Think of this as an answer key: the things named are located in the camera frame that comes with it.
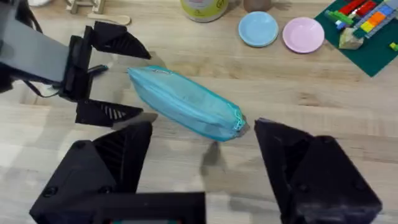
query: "blue plate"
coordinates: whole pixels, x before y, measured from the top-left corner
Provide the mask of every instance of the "blue plate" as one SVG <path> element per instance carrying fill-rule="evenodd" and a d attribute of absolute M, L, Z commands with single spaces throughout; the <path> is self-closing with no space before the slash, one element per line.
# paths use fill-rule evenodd
<path fill-rule="evenodd" d="M 245 15 L 238 27 L 242 40 L 252 47 L 264 47 L 276 40 L 278 23 L 266 12 L 250 12 Z"/>

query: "wooden stand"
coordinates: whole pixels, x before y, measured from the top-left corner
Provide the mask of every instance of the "wooden stand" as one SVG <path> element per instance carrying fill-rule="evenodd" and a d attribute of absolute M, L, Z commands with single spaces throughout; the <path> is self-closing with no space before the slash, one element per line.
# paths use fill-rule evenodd
<path fill-rule="evenodd" d="M 78 8 L 80 6 L 93 7 L 93 12 L 95 14 L 102 14 L 104 11 L 105 0 L 89 0 L 89 1 L 81 1 L 81 0 L 65 0 L 67 3 L 67 10 L 72 14 L 76 14 Z"/>

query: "pink plate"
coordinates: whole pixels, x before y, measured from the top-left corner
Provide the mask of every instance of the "pink plate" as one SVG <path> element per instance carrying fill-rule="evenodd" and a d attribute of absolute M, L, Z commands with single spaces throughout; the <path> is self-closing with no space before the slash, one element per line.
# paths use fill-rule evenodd
<path fill-rule="evenodd" d="M 310 53 L 318 49 L 325 39 L 325 31 L 314 19 L 292 19 L 284 28 L 282 37 L 288 48 L 297 53 Z"/>

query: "wooden table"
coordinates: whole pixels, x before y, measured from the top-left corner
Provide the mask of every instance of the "wooden table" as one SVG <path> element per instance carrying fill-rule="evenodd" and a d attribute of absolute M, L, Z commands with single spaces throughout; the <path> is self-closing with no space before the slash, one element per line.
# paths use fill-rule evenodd
<path fill-rule="evenodd" d="M 279 27 L 314 17 L 330 0 L 275 2 L 269 13 Z M 55 0 L 34 10 L 44 32 L 68 44 L 93 21 L 87 11 L 70 15 Z M 129 31 L 154 58 L 145 61 L 94 52 L 91 63 L 110 71 L 94 81 L 91 97 L 152 111 L 136 95 L 126 68 L 162 65 L 186 75 L 239 105 L 253 126 L 259 117 L 312 134 L 337 138 L 383 201 L 375 223 L 398 223 L 398 60 L 369 78 L 330 44 L 313 54 L 272 45 L 244 45 L 237 25 L 239 2 L 221 19 L 199 24 L 184 17 L 178 0 L 107 0 L 107 14 L 132 17 Z M 75 105 L 40 99 L 23 84 L 1 95 L 0 223 L 32 223 L 30 206 L 78 139 L 110 132 L 74 124 Z M 159 116 L 142 171 L 140 192 L 207 192 L 208 223 L 280 223 L 253 130 L 217 146 Z"/>

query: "blue plastic bag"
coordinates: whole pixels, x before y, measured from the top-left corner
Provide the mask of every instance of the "blue plastic bag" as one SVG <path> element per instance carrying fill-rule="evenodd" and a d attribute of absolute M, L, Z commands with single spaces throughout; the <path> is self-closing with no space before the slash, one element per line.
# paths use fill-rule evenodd
<path fill-rule="evenodd" d="M 227 141 L 246 123 L 238 106 L 180 74 L 159 66 L 127 71 L 144 102 L 198 134 Z"/>

